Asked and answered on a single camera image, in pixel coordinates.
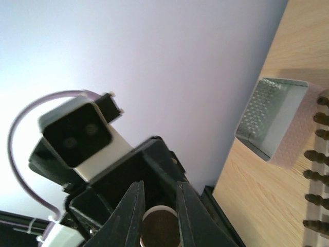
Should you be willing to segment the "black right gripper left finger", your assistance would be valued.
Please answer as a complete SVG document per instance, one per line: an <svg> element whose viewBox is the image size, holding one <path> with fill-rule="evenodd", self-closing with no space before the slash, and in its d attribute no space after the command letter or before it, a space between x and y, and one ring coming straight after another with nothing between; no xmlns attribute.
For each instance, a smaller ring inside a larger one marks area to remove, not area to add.
<svg viewBox="0 0 329 247"><path fill-rule="evenodd" d="M106 223L85 244L89 247L140 246L144 215L144 182L134 182Z"/></svg>

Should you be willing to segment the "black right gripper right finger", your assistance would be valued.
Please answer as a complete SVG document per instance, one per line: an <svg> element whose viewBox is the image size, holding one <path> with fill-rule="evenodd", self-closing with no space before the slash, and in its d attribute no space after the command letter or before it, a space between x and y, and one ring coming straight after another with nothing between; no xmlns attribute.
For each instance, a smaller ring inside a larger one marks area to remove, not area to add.
<svg viewBox="0 0 329 247"><path fill-rule="evenodd" d="M188 182L177 183L176 211L182 246L237 246L215 223Z"/></svg>

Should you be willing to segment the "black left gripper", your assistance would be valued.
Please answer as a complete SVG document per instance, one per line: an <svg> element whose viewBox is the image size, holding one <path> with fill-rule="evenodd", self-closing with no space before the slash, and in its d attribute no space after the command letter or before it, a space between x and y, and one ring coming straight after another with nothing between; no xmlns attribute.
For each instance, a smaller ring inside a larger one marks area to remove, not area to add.
<svg viewBox="0 0 329 247"><path fill-rule="evenodd" d="M185 170L160 136L152 136L89 182L64 167L39 141L29 158L29 168L63 187L61 223L79 232L99 229L134 182L144 182L145 207L175 207L176 183L185 182Z"/></svg>

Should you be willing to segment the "white piece felt base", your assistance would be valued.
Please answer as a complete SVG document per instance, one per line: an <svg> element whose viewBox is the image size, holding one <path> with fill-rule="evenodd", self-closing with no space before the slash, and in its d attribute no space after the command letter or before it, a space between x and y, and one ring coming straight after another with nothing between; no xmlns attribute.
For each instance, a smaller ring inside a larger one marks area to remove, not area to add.
<svg viewBox="0 0 329 247"><path fill-rule="evenodd" d="M142 217L140 246L182 246L177 212L164 205L148 209Z"/></svg>

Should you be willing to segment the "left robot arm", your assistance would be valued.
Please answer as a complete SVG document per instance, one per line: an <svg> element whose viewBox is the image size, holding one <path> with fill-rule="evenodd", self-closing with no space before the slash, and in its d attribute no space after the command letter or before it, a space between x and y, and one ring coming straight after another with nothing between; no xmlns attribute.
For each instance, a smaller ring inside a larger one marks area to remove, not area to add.
<svg viewBox="0 0 329 247"><path fill-rule="evenodd" d="M186 181L185 170L163 139L152 136L110 164L89 182L72 169L65 168L40 140L33 150L29 167L35 173L63 186L68 193L65 214L42 246L81 246L99 230L113 213L134 182L144 182L145 212L175 209L176 183Z"/></svg>

